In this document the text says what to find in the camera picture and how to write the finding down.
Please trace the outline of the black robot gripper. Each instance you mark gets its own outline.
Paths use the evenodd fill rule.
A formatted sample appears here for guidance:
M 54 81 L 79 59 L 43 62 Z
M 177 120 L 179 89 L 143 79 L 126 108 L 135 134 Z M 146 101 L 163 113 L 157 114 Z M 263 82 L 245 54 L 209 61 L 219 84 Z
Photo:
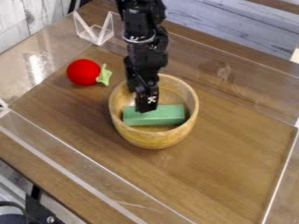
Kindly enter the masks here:
M 126 81 L 135 92 L 135 111 L 157 110 L 159 102 L 158 73 L 169 64 L 169 37 L 151 38 L 131 36 L 126 38 L 127 56 L 125 57 Z

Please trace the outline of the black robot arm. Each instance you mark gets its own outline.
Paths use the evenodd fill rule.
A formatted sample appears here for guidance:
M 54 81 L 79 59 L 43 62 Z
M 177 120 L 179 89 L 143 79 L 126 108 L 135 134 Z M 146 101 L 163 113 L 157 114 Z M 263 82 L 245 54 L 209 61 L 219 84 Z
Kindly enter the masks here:
M 125 24 L 127 42 L 125 57 L 126 80 L 135 93 L 135 110 L 157 110 L 159 101 L 159 70 L 169 64 L 169 32 L 162 27 L 166 19 L 163 0 L 116 0 Z

